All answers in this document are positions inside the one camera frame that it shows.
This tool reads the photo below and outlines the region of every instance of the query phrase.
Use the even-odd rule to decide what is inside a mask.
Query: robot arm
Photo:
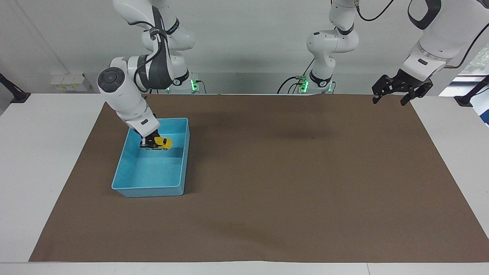
[[[144,28],[143,43],[149,55],[117,57],[97,79],[100,93],[117,115],[142,137],[141,147],[161,149],[160,123],[141,97],[144,89],[166,89],[174,80],[173,50],[193,47],[193,34],[179,26],[167,0],[113,0],[116,11],[129,25]]]
[[[314,64],[308,75],[309,88],[327,89],[333,77],[336,61],[332,53],[350,52],[358,46],[358,34],[354,30],[356,0],[333,0],[330,9],[330,21],[333,30],[322,30],[312,33],[307,42],[308,50],[314,55]]]
[[[423,5],[427,11],[416,18],[416,8]],[[431,76],[443,69],[487,25],[489,1],[411,0],[408,15],[423,30],[423,36],[396,76],[383,75],[372,86],[375,104],[382,96],[394,92],[408,93],[401,100],[403,106],[411,99],[425,96],[433,87]]]

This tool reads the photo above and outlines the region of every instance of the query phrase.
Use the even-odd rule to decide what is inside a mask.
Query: green led indicator
[[[300,92],[301,93],[307,93],[307,86],[309,85],[309,81],[305,78],[302,79],[303,83],[301,85]]]
[[[195,92],[199,89],[199,85],[195,83],[195,80],[190,79],[190,82],[192,83],[192,90]]]

